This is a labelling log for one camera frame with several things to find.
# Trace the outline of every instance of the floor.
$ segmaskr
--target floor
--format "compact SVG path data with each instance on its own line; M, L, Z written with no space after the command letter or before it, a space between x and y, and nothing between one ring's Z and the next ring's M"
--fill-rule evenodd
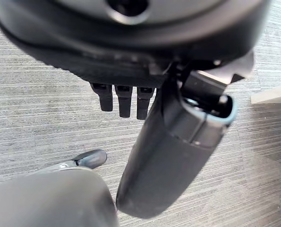
M237 120L195 181L162 215L127 227L281 226L281 104L251 105L250 95L281 85L281 0L255 48L250 80L231 85ZM87 82L25 55L0 32L0 182L94 148L108 151L97 169L114 195L142 126L103 113Z

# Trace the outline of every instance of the screw hole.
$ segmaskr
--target screw hole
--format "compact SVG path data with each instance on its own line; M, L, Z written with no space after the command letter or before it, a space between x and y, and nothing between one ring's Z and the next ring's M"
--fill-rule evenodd
M127 17L136 17L148 8L147 0L107 0L110 7Z

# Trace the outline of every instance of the black plastic housing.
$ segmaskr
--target black plastic housing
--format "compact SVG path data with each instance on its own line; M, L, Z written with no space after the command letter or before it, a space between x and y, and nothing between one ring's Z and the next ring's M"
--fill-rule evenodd
M124 26L51 0L0 0L0 26L31 56L91 83L160 87L173 59L231 61L246 54L269 3L226 0L184 20Z
M139 218L165 211L194 180L236 115L229 97L216 117L186 103L167 81L141 129L122 176L117 207Z

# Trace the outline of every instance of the black plastic tab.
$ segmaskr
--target black plastic tab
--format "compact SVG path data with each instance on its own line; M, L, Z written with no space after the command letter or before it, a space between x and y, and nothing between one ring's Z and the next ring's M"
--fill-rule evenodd
M115 85L115 91L118 96L120 117L130 117L133 87Z
M138 87L137 88L137 119L145 120L148 115L150 99L153 97L155 88Z
M101 104L102 111L110 112L113 110L113 94L112 85L107 84L91 84L93 91L98 94L99 102Z
M227 84L203 71L192 71L183 84L181 93L184 97L208 105L217 104Z

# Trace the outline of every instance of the gray fabric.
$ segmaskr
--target gray fabric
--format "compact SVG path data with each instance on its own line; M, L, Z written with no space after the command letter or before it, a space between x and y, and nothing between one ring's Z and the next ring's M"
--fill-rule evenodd
M251 105L250 95L281 86L281 0L275 0L256 49L250 80L231 85L237 120L192 185L153 220L119 214L121 226L281 226L281 104ZM87 82L23 54L0 32L0 182L94 148L108 151L97 169L114 196L142 126L99 110Z

